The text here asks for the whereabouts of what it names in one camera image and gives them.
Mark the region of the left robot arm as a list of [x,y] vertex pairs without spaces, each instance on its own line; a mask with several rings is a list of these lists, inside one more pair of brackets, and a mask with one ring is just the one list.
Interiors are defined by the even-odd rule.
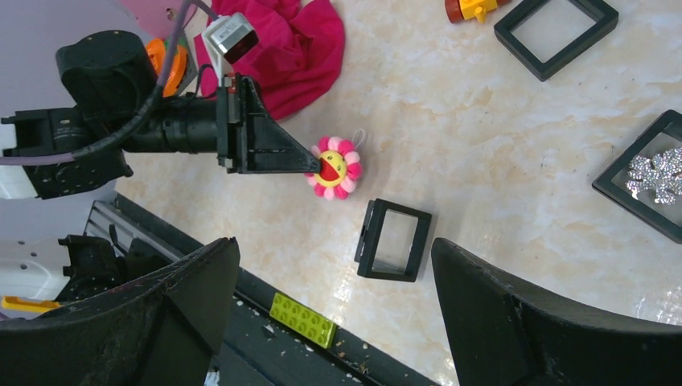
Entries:
[[[313,173],[320,161],[266,111],[258,84],[229,74],[211,96],[165,96],[141,39],[103,31],[57,51],[71,108],[19,111],[1,120],[1,197],[55,199],[92,191],[132,169],[128,153],[216,155],[229,173]],[[1,294],[77,302],[168,265],[136,239],[65,236],[1,245]]]

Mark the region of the magenta garment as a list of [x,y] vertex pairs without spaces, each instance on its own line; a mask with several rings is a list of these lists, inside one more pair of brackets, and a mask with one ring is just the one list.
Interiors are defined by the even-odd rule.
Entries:
[[252,77],[277,121],[298,113],[340,76],[346,43],[343,20],[329,0],[214,1],[219,15],[242,13],[258,44],[232,68]]

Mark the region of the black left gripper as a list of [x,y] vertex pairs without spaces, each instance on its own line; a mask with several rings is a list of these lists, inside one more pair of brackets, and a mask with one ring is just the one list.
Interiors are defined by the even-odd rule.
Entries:
[[250,76],[233,74],[214,99],[161,99],[142,127],[123,141],[128,153],[214,154],[237,174],[314,174],[321,162],[268,113]]

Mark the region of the pink flower brooch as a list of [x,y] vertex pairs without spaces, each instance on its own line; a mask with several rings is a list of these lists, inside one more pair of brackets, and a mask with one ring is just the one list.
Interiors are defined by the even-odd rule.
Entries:
[[351,139],[323,137],[310,148],[321,165],[318,173],[305,174],[316,196],[345,200],[356,190],[364,173],[359,148],[365,137],[365,131],[358,129]]

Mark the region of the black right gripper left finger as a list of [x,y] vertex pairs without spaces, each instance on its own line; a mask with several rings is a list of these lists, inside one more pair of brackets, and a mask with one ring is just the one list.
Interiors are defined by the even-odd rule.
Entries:
[[219,238],[102,294],[2,322],[2,384],[201,385],[239,263],[237,241]]

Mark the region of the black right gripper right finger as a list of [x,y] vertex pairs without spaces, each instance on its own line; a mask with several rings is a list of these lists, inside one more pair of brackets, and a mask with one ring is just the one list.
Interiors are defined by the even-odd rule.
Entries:
[[678,385],[681,329],[601,310],[445,239],[434,280],[462,385]]

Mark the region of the white silver brooch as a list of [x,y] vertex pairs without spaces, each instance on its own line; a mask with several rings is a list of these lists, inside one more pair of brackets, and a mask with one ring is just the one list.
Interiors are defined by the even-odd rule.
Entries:
[[641,154],[629,163],[626,188],[634,199],[652,191],[654,202],[673,205],[681,197],[681,148],[672,148],[648,158]]

